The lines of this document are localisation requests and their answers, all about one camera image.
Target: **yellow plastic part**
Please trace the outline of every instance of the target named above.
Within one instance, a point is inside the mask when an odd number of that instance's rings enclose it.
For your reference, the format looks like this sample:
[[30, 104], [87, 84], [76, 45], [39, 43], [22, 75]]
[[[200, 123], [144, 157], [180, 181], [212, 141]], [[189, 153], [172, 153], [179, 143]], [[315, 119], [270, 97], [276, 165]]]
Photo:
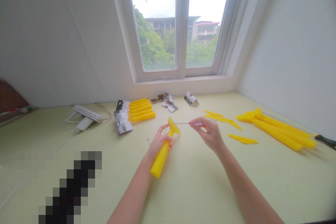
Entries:
[[300, 135], [303, 138], [310, 138], [310, 137], [312, 137], [312, 135], [309, 134], [309, 133], [307, 133], [307, 132], [304, 132], [304, 131], [302, 131], [302, 130], [300, 130], [298, 128], [295, 128], [295, 127], [293, 127], [291, 125], [288, 125], [288, 124], [286, 124], [284, 122], [278, 121], [278, 120], [276, 120], [276, 119], [274, 119], [272, 117], [268, 117], [266, 115], [263, 115], [261, 109], [259, 109], [259, 108], [256, 108], [254, 111], [247, 111], [243, 115], [236, 116], [236, 118], [238, 120], [240, 120], [240, 121], [249, 122], [249, 123], [252, 122], [253, 118], [256, 118], [259, 121], [263, 121], [265, 123], [273, 125], [273, 126], [275, 126], [277, 128], [281, 128], [281, 129], [283, 129], [285, 131], [294, 133], [296, 135]]
[[141, 103], [136, 103], [135, 105], [129, 107], [129, 109], [130, 110], [138, 109], [138, 108], [146, 106], [146, 105], [148, 105], [150, 103], [151, 103], [151, 101], [144, 101], [144, 102], [141, 102]]
[[303, 137], [299, 134], [295, 134], [293, 132], [289, 132], [289, 131], [286, 131], [284, 129], [277, 128], [273, 125], [271, 125], [271, 126], [276, 128], [278, 131], [285, 134], [286, 136], [292, 138], [295, 142], [298, 142], [299, 144], [303, 145], [304, 147], [307, 147], [309, 149], [314, 149], [314, 147], [317, 145], [317, 142], [315, 142], [315, 141], [313, 141], [309, 138], [305, 138], [305, 137]]
[[233, 127], [239, 129], [239, 130], [243, 130], [241, 127], [238, 126], [238, 124], [236, 124], [234, 121], [230, 120], [230, 119], [227, 119], [225, 117], [217, 117], [217, 116], [214, 116], [214, 115], [204, 115], [204, 117], [207, 117], [207, 118], [211, 118], [211, 119], [215, 119], [217, 121], [221, 121], [223, 123], [228, 123], [228, 124], [231, 124]]
[[286, 124], [284, 122], [278, 121], [278, 120], [276, 120], [274, 118], [268, 117], [266, 115], [258, 115], [258, 116], [256, 116], [256, 118], [258, 120], [260, 120], [260, 121], [263, 121], [265, 123], [271, 124], [271, 125], [273, 125], [273, 126], [275, 126], [277, 128], [281, 128], [281, 129], [283, 129], [285, 131], [289, 131], [289, 132], [292, 132], [292, 133], [294, 133], [296, 135], [300, 135], [303, 138], [310, 138], [310, 137], [312, 137], [312, 135], [309, 134], [309, 133], [307, 133], [307, 132], [304, 132], [304, 131], [302, 131], [302, 130], [300, 130], [298, 128], [295, 128], [295, 127], [293, 127], [291, 125], [288, 125], [288, 124]]
[[251, 138], [244, 138], [244, 137], [240, 137], [240, 136], [236, 136], [236, 135], [231, 135], [231, 134], [228, 134], [229, 137], [233, 138], [233, 139], [236, 139], [237, 141], [243, 143], [243, 144], [257, 144], [258, 141], [257, 140], [254, 140], [254, 139], [251, 139]]
[[148, 104], [148, 105], [142, 106], [140, 108], [136, 108], [136, 109], [130, 110], [128, 113], [129, 114], [134, 114], [134, 113], [138, 113], [140, 111], [148, 110], [148, 109], [151, 109], [151, 108], [152, 108], [152, 105]]
[[268, 134], [278, 139], [280, 142], [282, 142], [283, 144], [287, 145], [288, 147], [292, 148], [295, 151], [298, 151], [303, 147], [301, 144], [295, 142], [289, 136], [280, 132], [276, 127], [273, 127], [272, 125], [269, 125], [266, 122], [259, 121], [257, 119], [252, 119], [252, 122], [259, 128], [266, 131]]
[[129, 115], [129, 118], [133, 118], [133, 117], [138, 117], [138, 116], [142, 116], [144, 114], [149, 114], [149, 113], [152, 113], [153, 110], [152, 109], [149, 109], [149, 110], [144, 110], [144, 111], [140, 111], [138, 113], [133, 113], [133, 114], [130, 114]]
[[132, 117], [132, 118], [129, 118], [128, 120], [131, 123], [134, 123], [136, 121], [143, 121], [143, 120], [151, 119], [151, 118], [154, 118], [155, 116], [156, 116], [155, 112], [152, 112], [152, 113], [149, 113], [149, 114], [140, 115], [138, 117]]
[[217, 113], [215, 113], [215, 112], [211, 112], [211, 111], [207, 111], [207, 110], [203, 110], [205, 113], [208, 113], [208, 114], [210, 114], [210, 115], [213, 115], [213, 116], [223, 116], [223, 115], [221, 115], [221, 114], [217, 114]]
[[129, 103], [129, 105], [133, 105], [133, 104], [136, 104], [136, 103], [140, 103], [140, 102], [144, 102], [144, 101], [146, 101], [147, 99], [146, 98], [143, 98], [143, 99], [140, 99], [140, 100], [136, 100], [136, 101], [132, 101], [132, 102], [130, 102]]
[[[180, 134], [180, 129], [176, 126], [176, 124], [174, 124], [173, 120], [170, 117], [168, 118], [168, 123], [170, 127], [168, 136], [173, 137], [175, 133]], [[161, 172], [168, 155], [168, 148], [169, 141], [165, 141], [150, 171], [154, 177], [159, 178], [161, 176]]]
[[238, 126], [238, 124], [236, 124], [234, 121], [232, 121], [232, 120], [230, 120], [230, 119], [226, 119], [226, 118], [224, 118], [224, 119], [225, 119], [225, 121], [226, 121], [227, 123], [231, 124], [233, 127], [236, 127], [236, 128], [239, 129], [239, 130], [243, 130], [243, 129], [240, 128], [240, 127]]
[[151, 103], [151, 101], [149, 101], [149, 100], [146, 100], [146, 101], [141, 101], [141, 102], [139, 102], [139, 103], [135, 103], [135, 104], [130, 104], [129, 105], [129, 109], [133, 109], [133, 108], [135, 108], [135, 107], [137, 107], [137, 106], [140, 106], [140, 105], [147, 105], [147, 104], [150, 104]]

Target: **screwdriver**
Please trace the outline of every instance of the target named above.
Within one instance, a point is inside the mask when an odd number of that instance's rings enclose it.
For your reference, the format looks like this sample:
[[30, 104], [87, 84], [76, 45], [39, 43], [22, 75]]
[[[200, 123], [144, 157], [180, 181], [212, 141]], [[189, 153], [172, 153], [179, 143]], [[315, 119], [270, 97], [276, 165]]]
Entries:
[[[285, 121], [283, 121], [283, 120], [281, 120], [281, 119], [279, 119], [279, 118], [277, 118], [277, 117], [275, 117], [275, 116], [273, 116], [273, 115], [271, 115], [271, 114], [268, 114], [268, 113], [266, 113], [266, 112], [264, 112], [264, 111], [262, 111], [262, 113], [264, 113], [264, 114], [266, 114], [266, 115], [269, 115], [269, 116], [273, 117], [274, 119], [277, 119], [277, 120], [279, 120], [279, 121], [281, 121], [281, 122], [283, 122], [283, 123], [289, 124], [289, 123], [287, 123], [287, 122], [285, 122]], [[302, 130], [302, 131], [304, 131], [304, 132], [307, 132], [308, 134], [311, 134], [311, 132], [308, 132], [308, 131], [306, 131], [306, 130], [304, 130], [304, 129], [302, 129], [302, 128], [298, 128], [298, 127], [296, 127], [296, 126], [294, 126], [294, 125], [292, 125], [292, 124], [289, 124], [289, 125], [290, 125], [290, 126], [293, 126], [293, 127], [295, 127], [295, 128], [297, 128], [297, 129], [299, 129], [299, 130]], [[331, 140], [331, 139], [329, 139], [329, 138], [326, 138], [326, 137], [324, 137], [324, 136], [322, 136], [322, 135], [319, 135], [319, 134], [312, 134], [312, 135], [314, 135], [314, 138], [315, 138], [317, 141], [320, 141], [320, 142], [324, 143], [325, 145], [329, 146], [330, 148], [332, 148], [333, 150], [336, 151], [336, 141]]]

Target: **power strip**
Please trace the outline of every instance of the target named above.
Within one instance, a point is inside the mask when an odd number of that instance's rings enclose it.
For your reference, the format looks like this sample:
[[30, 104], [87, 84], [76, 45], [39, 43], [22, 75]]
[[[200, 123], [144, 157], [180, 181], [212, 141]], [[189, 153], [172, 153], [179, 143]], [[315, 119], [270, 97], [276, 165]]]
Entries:
[[97, 113], [95, 113], [91, 110], [88, 110], [88, 109], [86, 109], [82, 106], [79, 106], [79, 105], [74, 106], [72, 109], [75, 110], [76, 112], [78, 112], [78, 113], [96, 121], [97, 123], [102, 123], [101, 120], [104, 119], [101, 115], [99, 115], [99, 114], [97, 114]]

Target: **screwdriver handle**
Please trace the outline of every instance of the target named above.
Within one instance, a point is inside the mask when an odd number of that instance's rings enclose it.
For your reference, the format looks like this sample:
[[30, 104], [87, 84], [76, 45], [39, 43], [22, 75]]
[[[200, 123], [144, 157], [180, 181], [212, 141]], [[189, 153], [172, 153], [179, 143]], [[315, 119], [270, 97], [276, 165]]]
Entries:
[[331, 139], [328, 139], [328, 138], [325, 138], [325, 137], [322, 136], [322, 135], [316, 135], [316, 136], [314, 136], [314, 138], [315, 138], [317, 141], [320, 141], [320, 142], [325, 143], [325, 144], [328, 145], [330, 148], [332, 148], [332, 149], [334, 149], [334, 150], [336, 151], [336, 141], [331, 140]]

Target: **white window frame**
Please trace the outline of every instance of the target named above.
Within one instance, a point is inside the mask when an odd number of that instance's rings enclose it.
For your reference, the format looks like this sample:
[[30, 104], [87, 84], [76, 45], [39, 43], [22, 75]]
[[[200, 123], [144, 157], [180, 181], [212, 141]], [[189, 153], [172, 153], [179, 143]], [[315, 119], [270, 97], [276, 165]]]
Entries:
[[225, 49], [232, 33], [239, 0], [226, 0], [213, 65], [209, 67], [186, 68], [188, 38], [189, 0], [175, 0], [175, 70], [145, 72], [141, 60], [141, 50], [135, 22], [132, 0], [121, 0], [125, 15], [129, 42], [138, 81], [178, 79], [185, 77], [219, 75], [225, 68]]

